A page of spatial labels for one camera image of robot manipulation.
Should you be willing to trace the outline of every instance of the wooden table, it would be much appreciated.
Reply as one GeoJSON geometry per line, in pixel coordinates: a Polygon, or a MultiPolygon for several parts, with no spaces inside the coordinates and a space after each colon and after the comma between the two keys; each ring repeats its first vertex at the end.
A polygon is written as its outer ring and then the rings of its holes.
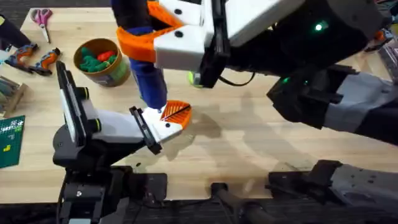
{"type": "MultiPolygon", "coordinates": [[[[48,26],[50,45],[29,17],[22,26],[40,46],[29,62],[33,64],[58,47],[63,53],[60,60],[72,71],[78,86],[90,89],[97,108],[128,113],[132,105],[144,107],[133,78],[123,86],[103,88],[73,66],[73,53],[85,41],[105,37],[117,42],[111,9],[58,8],[53,12],[48,26]]],[[[343,63],[388,78],[377,55],[359,54],[343,63]]],[[[29,75],[8,65],[1,65],[0,74],[30,87],[14,113],[26,115],[20,163],[0,170],[0,203],[55,202],[64,176],[64,170],[52,162],[52,138],[64,123],[57,78],[29,75]]],[[[250,74],[227,70],[224,76],[244,82],[250,74]]],[[[229,183],[238,195],[269,197],[264,190],[268,172],[310,170],[319,159],[398,172],[395,146],[284,120],[266,97],[276,81],[273,77],[258,75],[242,88],[218,83],[212,90],[190,86],[187,72],[166,70],[165,79],[169,99],[192,104],[192,124],[168,142],[160,155],[141,149],[118,164],[135,166],[140,162],[139,172],[167,173],[168,198],[207,198],[210,184],[221,181],[229,183]]]]}

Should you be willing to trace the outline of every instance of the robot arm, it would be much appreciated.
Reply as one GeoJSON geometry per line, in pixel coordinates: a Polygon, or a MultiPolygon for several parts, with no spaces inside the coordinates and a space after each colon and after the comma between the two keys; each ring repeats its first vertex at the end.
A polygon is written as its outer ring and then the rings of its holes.
{"type": "Polygon", "coordinates": [[[190,105],[180,101],[168,101],[161,110],[133,106],[131,114],[97,110],[64,63],[57,62],[57,73],[65,125],[55,134],[53,161],[67,169],[109,167],[144,146],[158,154],[160,144],[181,133],[190,119],[190,105]]]}
{"type": "Polygon", "coordinates": [[[398,131],[396,87],[335,65],[391,22],[374,1],[134,2],[113,1],[118,39],[129,57],[193,71],[194,84],[205,88],[213,88],[225,68],[276,75],[280,80],[267,95],[285,119],[398,144],[391,135],[398,131]],[[138,5],[147,14],[132,18],[138,5]],[[148,24],[156,32],[125,31],[148,24]]]}

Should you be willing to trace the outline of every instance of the cutting mat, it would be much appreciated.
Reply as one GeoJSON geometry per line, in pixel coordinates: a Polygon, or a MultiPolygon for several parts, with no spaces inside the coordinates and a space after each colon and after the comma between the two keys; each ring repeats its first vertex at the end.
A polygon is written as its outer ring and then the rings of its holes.
{"type": "Polygon", "coordinates": [[[25,116],[0,121],[0,168],[18,165],[25,116]]]}

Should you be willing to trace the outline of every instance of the blue object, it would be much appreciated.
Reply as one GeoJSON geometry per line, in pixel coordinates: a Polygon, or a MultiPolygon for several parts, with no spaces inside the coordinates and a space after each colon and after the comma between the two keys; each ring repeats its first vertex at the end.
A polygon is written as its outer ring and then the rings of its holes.
{"type": "MultiPolygon", "coordinates": [[[[127,30],[130,34],[142,35],[153,32],[151,27],[138,27],[127,30]]],[[[148,107],[161,109],[167,103],[167,86],[162,69],[153,63],[130,58],[130,67],[139,87],[142,99],[148,107]]]]}

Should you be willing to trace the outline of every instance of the red object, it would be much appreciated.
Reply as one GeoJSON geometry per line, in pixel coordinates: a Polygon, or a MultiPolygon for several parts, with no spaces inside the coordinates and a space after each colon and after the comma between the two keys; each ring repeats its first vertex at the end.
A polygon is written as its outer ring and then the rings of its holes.
{"type": "Polygon", "coordinates": [[[97,59],[99,61],[104,62],[104,61],[108,60],[112,55],[115,55],[115,53],[112,50],[110,50],[110,51],[107,51],[105,53],[98,55],[97,59]]]}
{"type": "Polygon", "coordinates": [[[376,35],[374,36],[374,38],[375,38],[376,40],[380,40],[380,41],[386,39],[386,38],[384,37],[383,31],[381,31],[381,30],[380,30],[379,32],[376,33],[376,35]]]}

